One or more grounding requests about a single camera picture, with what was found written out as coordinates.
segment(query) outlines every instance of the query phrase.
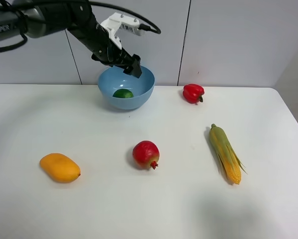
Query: green lime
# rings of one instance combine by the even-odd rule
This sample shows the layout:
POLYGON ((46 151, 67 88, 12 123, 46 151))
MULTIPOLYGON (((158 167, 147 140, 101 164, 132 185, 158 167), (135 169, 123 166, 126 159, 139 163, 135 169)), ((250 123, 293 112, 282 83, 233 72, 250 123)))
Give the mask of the green lime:
POLYGON ((127 89, 119 89, 116 92, 114 92, 113 97, 117 98, 132 98, 133 93, 127 89))

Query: blue bowl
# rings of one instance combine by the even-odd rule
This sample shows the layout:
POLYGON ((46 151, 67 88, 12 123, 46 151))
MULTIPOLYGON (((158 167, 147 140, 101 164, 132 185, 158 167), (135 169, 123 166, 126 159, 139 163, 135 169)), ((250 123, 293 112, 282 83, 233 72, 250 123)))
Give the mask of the blue bowl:
POLYGON ((150 98, 155 78, 153 73, 141 66, 140 78, 123 73, 119 67, 111 67, 105 70, 99 77, 98 87, 103 97, 113 106, 122 110, 133 110, 142 106, 150 98), (116 98, 112 95, 119 89, 130 90, 133 98, 116 98))

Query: red bell pepper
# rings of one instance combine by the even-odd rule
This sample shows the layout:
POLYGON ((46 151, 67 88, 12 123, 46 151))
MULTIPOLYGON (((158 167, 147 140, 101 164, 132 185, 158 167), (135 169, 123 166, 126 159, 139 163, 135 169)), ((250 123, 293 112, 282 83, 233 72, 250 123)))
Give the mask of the red bell pepper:
POLYGON ((188 84, 184 86, 183 96, 191 104, 197 102, 203 102, 202 95, 204 95, 204 89, 202 86, 196 84, 188 84))

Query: pomegranate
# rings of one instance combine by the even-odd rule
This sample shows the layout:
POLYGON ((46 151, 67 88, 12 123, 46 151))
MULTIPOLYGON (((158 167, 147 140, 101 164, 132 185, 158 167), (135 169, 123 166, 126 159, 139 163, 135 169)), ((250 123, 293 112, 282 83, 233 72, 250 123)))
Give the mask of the pomegranate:
POLYGON ((158 166, 160 152, 151 141, 142 141, 134 147, 132 156, 141 168, 155 169, 158 166))

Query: white table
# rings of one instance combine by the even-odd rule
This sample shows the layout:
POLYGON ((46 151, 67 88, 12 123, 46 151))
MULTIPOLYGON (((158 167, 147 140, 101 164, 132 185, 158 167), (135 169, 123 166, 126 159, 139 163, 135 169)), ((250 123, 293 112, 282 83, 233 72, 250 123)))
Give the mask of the white table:
POLYGON ((272 89, 156 87, 122 112, 97 86, 0 85, 0 239, 298 239, 298 124, 272 89), (240 185, 218 172, 207 141, 222 127, 246 166, 240 185), (142 140, 159 167, 131 158, 142 140), (81 168, 58 184, 39 160, 81 168))

